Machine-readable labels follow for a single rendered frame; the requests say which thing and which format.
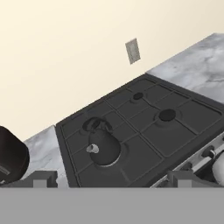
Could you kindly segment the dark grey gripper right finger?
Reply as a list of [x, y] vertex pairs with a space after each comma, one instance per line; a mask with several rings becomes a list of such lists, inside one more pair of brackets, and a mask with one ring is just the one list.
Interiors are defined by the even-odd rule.
[[167, 178], [172, 187], [179, 188], [202, 188], [202, 187], [218, 187], [218, 184], [202, 180], [190, 171], [169, 171]]

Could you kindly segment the grey wall socket plate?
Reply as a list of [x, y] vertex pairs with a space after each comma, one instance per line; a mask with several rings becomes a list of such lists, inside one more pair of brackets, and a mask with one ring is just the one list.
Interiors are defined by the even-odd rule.
[[126, 46], [126, 50], [127, 50], [127, 54], [129, 57], [129, 63], [133, 64], [136, 61], [140, 60], [140, 52], [139, 52], [139, 48], [138, 48], [138, 43], [137, 43], [137, 39], [134, 38], [131, 41], [127, 42], [125, 44]]

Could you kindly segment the black stove knob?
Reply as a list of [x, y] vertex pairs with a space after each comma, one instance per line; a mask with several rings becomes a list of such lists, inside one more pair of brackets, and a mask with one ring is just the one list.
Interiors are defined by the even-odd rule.
[[204, 158], [206, 157], [210, 157], [210, 158], [215, 158], [216, 157], [216, 153], [214, 151], [214, 147], [213, 146], [208, 146], [204, 151], [202, 156]]

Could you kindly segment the silver stove front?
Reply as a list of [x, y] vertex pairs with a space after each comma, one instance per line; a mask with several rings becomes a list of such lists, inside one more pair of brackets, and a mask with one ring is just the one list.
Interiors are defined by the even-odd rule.
[[[213, 146], [216, 153], [215, 158], [203, 157], [203, 151]], [[156, 187], [172, 187], [167, 178], [168, 172], [187, 171], [192, 172], [198, 178], [218, 184], [214, 178], [213, 165], [224, 152], [224, 131], [208, 141], [204, 141], [199, 146], [187, 145], [182, 150], [178, 150], [170, 157], [166, 158], [162, 164], [158, 166], [159, 172], [154, 179], [148, 183], [150, 188]]]

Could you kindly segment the dark grey kettle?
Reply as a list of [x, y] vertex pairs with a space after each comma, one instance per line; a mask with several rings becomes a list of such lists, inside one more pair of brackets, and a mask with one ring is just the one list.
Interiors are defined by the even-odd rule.
[[82, 128], [88, 133], [86, 151], [99, 166], [112, 165], [121, 154], [121, 144], [113, 136], [112, 125], [100, 117], [86, 120]]

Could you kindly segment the black gas hob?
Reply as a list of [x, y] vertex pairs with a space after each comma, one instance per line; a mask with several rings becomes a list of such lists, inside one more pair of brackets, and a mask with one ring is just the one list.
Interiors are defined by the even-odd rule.
[[[88, 133], [91, 117], [107, 120], [121, 144], [111, 165], [95, 164]], [[145, 187], [158, 166], [187, 145], [199, 146], [224, 131], [224, 104], [143, 74], [56, 125], [71, 187]]]

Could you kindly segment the white round object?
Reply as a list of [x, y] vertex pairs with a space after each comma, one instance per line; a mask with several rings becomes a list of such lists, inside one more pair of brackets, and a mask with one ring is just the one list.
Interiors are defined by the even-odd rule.
[[224, 152], [213, 164], [213, 176], [219, 185], [224, 186]]

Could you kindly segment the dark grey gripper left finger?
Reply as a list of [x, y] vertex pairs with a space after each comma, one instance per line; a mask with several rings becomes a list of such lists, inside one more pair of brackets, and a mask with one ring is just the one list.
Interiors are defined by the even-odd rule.
[[56, 171], [35, 171], [27, 178], [4, 185], [4, 187], [57, 188], [57, 178]]

